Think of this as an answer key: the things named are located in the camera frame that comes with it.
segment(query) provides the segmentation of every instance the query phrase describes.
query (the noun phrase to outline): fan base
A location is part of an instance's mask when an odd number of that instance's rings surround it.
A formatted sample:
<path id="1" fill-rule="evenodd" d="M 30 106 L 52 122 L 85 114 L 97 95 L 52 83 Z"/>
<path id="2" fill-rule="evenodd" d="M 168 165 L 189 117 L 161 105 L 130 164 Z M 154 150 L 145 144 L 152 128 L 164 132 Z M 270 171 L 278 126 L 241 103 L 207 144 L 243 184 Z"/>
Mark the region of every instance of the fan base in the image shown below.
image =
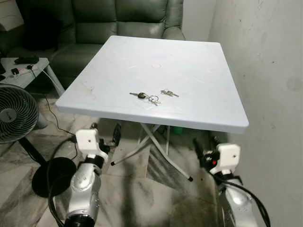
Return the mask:
<path id="1" fill-rule="evenodd" d="M 34 174 L 32 188 L 36 195 L 40 197 L 48 197 L 46 173 L 49 161 L 41 165 Z M 64 192 L 71 184 L 71 178 L 77 171 L 73 161 L 66 157 L 56 157 L 52 161 L 52 166 L 49 171 L 50 185 L 54 182 L 53 196 Z"/>

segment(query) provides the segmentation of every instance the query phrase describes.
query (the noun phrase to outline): floor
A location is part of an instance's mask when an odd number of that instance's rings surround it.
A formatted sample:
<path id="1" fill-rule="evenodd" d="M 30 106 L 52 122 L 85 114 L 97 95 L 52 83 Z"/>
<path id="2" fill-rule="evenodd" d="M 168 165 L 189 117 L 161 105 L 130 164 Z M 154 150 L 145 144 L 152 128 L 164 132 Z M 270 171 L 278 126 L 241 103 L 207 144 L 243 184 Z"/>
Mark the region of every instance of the floor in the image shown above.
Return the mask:
<path id="1" fill-rule="evenodd" d="M 136 147 L 141 134 L 138 123 L 98 119 L 75 114 L 64 114 L 54 106 L 56 99 L 49 99 L 59 119 L 60 127 L 71 132 L 89 128 L 98 123 L 99 134 L 110 141 L 117 122 L 122 125 L 120 144 L 109 153 L 109 161 L 103 166 L 101 206 L 97 227 L 215 227 L 218 225 L 216 187 L 213 180 L 199 167 L 193 138 L 207 141 L 203 131 L 184 129 L 181 135 L 171 133 L 169 157 L 194 178 L 189 182 L 161 156 L 149 143 L 143 151 L 130 159 L 111 166 L 112 160 L 122 157 Z M 53 149 L 69 135 L 56 128 L 44 99 L 39 108 L 49 124 L 32 131 L 28 140 L 49 159 Z M 156 133 L 165 147 L 165 128 Z M 75 149 L 71 142 L 62 146 L 58 156 L 72 158 Z M 74 161 L 81 159 L 78 155 Z M 31 179 L 39 167 L 22 147 L 13 144 L 0 145 L 0 227 L 56 227 L 47 208 L 47 201 L 34 194 Z M 64 215 L 64 193 L 56 198 L 58 209 Z"/>

